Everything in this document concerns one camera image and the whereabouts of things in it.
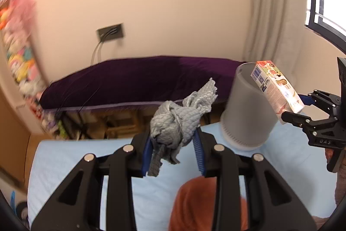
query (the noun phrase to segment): wooden cabinet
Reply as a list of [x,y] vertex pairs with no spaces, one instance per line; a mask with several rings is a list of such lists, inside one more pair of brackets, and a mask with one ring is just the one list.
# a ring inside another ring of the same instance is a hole
[[29,137],[29,130],[0,90],[0,167],[21,183]]

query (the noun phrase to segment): light blue sheet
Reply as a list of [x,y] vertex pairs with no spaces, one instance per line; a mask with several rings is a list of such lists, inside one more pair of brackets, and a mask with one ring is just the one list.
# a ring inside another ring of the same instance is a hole
[[[223,139],[220,124],[203,126],[202,130],[214,135],[218,143],[231,146]],[[113,153],[130,139],[90,141],[43,141],[36,151],[28,188],[28,215],[30,224],[77,162],[89,152],[96,156]],[[336,174],[326,170],[324,149],[308,146],[301,129],[290,124],[277,123],[268,141],[251,152],[234,150],[251,156],[262,153],[284,177],[312,215],[328,217],[335,209],[334,189]],[[133,178],[133,197],[137,229],[140,231],[167,230],[175,195],[186,181],[200,175],[192,142],[184,147],[179,165],[164,162],[157,178]],[[100,227],[105,230],[105,178],[101,202]]]

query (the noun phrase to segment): gray trash can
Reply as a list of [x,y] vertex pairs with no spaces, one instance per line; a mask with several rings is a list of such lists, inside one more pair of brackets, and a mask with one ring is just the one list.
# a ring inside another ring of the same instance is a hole
[[221,116],[224,138],[240,150],[253,150],[267,141],[277,122],[276,114],[251,77],[255,63],[238,66]]

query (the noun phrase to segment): bed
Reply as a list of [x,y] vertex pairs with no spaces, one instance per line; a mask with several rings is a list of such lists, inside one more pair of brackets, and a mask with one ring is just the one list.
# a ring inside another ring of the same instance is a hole
[[[124,130],[140,132],[144,127],[141,110],[155,109],[167,100],[179,104],[210,78],[218,88],[215,103],[226,102],[236,68],[242,63],[224,58],[181,56],[107,60],[53,82],[39,102],[45,113],[54,114],[49,117],[61,121],[69,139],[79,139],[81,135],[93,138],[86,122],[89,114],[93,116],[91,120],[105,126],[105,137],[109,133],[117,136],[118,131]],[[132,123],[126,127],[117,126],[114,121],[109,123],[107,117],[115,111],[127,111]],[[210,123],[209,115],[204,118]],[[47,131],[56,134],[57,128],[52,127],[55,123],[47,120],[44,124]]]
[[[223,139],[220,124],[201,127],[214,135],[218,143],[231,147]],[[28,188],[28,216],[30,224],[50,194],[89,152],[96,156],[111,154],[130,143],[131,139],[87,141],[42,141],[36,151]],[[336,174],[326,170],[324,149],[310,147],[301,129],[290,124],[277,123],[268,141],[259,149],[235,153],[251,156],[262,153],[293,188],[312,215],[329,216],[335,209],[334,189]],[[200,175],[193,144],[184,147],[178,155],[179,165],[165,162],[157,178],[133,178],[133,198],[137,230],[167,230],[175,195],[181,185]],[[245,195],[243,182],[241,193]],[[107,177],[104,179],[100,227],[105,230]]]

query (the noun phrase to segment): person's hand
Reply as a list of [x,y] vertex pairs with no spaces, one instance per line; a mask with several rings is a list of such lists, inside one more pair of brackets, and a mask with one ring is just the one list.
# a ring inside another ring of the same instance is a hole
[[[327,163],[329,163],[330,159],[332,158],[333,152],[334,152],[333,149],[326,149],[325,153],[326,153]],[[343,159],[343,165],[346,165],[346,157]]]

